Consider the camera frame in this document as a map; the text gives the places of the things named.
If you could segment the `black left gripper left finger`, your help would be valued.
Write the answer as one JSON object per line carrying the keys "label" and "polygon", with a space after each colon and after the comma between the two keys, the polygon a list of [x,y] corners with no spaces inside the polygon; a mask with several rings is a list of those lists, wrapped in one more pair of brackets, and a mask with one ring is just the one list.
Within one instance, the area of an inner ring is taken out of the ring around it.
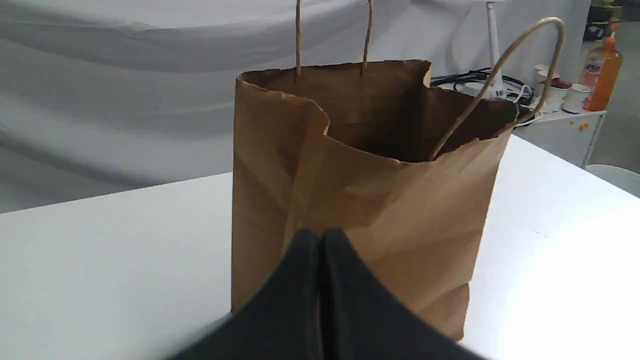
{"label": "black left gripper left finger", "polygon": [[318,360],[320,239],[298,230],[263,287],[172,360]]}

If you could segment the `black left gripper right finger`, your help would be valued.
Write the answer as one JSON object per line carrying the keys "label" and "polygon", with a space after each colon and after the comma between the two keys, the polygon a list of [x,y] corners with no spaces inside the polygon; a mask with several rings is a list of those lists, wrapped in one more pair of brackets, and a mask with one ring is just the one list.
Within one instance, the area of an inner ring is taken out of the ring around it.
{"label": "black left gripper right finger", "polygon": [[382,285],[345,231],[320,242],[320,330],[325,360],[478,360]]}

